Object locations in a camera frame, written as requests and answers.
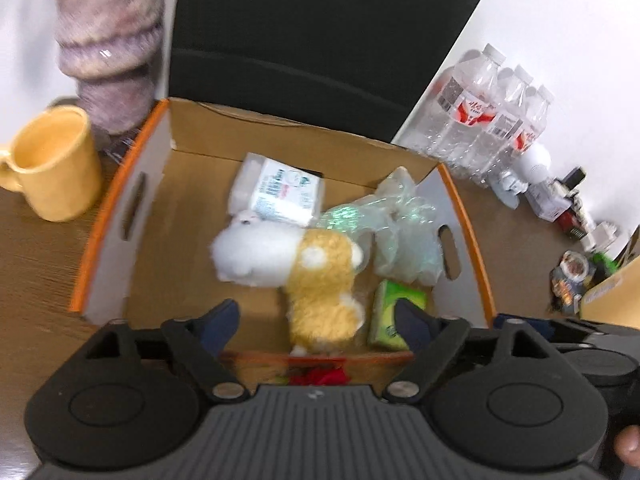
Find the plastic water bottle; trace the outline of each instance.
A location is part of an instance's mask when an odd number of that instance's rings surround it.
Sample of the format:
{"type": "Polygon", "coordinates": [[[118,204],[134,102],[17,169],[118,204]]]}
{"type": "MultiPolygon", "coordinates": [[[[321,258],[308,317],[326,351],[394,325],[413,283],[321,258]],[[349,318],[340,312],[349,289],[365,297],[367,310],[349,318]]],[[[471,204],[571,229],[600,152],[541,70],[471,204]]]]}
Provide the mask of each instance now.
{"type": "Polygon", "coordinates": [[[487,43],[482,54],[458,63],[451,79],[436,98],[448,116],[431,155],[457,165],[478,136],[478,118],[487,110],[497,88],[498,69],[504,55],[487,43]]]}
{"type": "Polygon", "coordinates": [[[480,56],[459,62],[436,96],[418,112],[411,138],[402,144],[425,155],[438,158],[448,155],[462,138],[458,125],[464,130],[470,129],[487,107],[498,67],[504,59],[487,43],[480,56]]]}
{"type": "Polygon", "coordinates": [[[491,164],[490,174],[495,176],[512,168],[517,158],[545,131],[549,106],[553,101],[554,95],[544,85],[540,85],[535,94],[525,99],[524,122],[491,164]]]}
{"type": "Polygon", "coordinates": [[[519,133],[526,116],[525,90],[532,80],[533,77],[520,65],[511,76],[498,79],[494,100],[478,117],[482,130],[478,132],[462,163],[478,182],[482,182],[494,158],[509,140],[519,133]]]}

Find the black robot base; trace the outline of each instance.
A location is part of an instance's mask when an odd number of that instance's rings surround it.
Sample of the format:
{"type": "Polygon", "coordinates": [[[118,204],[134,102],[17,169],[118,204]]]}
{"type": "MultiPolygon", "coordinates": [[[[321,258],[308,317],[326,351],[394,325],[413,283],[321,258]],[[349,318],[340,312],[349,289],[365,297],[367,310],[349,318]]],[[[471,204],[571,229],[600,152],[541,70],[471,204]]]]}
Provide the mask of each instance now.
{"type": "Polygon", "coordinates": [[[603,479],[607,403],[627,404],[638,370],[582,342],[591,328],[549,342],[519,319],[481,330],[401,300],[415,359],[382,399],[367,385],[251,396],[215,359],[238,320],[227,300],[157,330],[105,325],[28,403],[44,462],[31,479],[603,479]]]}

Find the white wall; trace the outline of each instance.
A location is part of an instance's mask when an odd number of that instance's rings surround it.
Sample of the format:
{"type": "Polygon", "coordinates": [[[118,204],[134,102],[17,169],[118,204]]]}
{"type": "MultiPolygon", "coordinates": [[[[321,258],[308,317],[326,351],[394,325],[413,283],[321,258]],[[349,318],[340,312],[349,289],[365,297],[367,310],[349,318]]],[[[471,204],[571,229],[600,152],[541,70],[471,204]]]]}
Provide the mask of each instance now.
{"type": "Polygon", "coordinates": [[[491,43],[556,100],[540,141],[552,172],[582,166],[596,220],[640,223],[640,0],[480,0],[440,67],[491,43]]]}
{"type": "Polygon", "coordinates": [[[0,144],[76,83],[56,65],[56,0],[0,0],[0,144]]]}
{"type": "MultiPolygon", "coordinates": [[[[56,66],[55,0],[0,0],[0,143],[74,82],[56,66]]],[[[172,23],[175,0],[167,0],[172,23]]],[[[165,35],[165,54],[171,28],[165,35]]],[[[582,165],[580,186],[597,220],[640,223],[640,0],[481,0],[441,69],[493,43],[507,66],[521,63],[555,95],[541,137],[564,176],[582,165]]],[[[164,59],[158,96],[166,95],[164,59]]]]}

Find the stuffed animal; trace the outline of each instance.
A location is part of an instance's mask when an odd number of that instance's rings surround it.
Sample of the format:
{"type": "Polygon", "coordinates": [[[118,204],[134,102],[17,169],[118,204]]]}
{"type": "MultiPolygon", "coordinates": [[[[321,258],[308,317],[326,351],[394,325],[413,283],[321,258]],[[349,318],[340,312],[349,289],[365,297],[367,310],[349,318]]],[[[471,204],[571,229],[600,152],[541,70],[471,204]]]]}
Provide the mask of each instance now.
{"type": "Polygon", "coordinates": [[[57,0],[62,73],[78,80],[78,105],[92,132],[140,124],[154,102],[149,63],[162,43],[164,0],[57,0]]]}
{"type": "Polygon", "coordinates": [[[339,232],[241,212],[213,241],[211,257],[222,282],[284,287],[292,354],[339,351],[364,323],[351,295],[362,250],[339,232]]]}

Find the yellow mug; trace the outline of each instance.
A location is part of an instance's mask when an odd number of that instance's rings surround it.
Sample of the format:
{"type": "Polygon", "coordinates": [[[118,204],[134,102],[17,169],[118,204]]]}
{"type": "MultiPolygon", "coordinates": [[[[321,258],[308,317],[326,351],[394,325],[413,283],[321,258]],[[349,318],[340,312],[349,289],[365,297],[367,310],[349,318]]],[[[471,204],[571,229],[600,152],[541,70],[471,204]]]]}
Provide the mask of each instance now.
{"type": "Polygon", "coordinates": [[[71,220],[89,209],[102,187],[89,117],[75,106],[50,108],[0,148],[0,186],[23,193],[45,220],[71,220]]]}

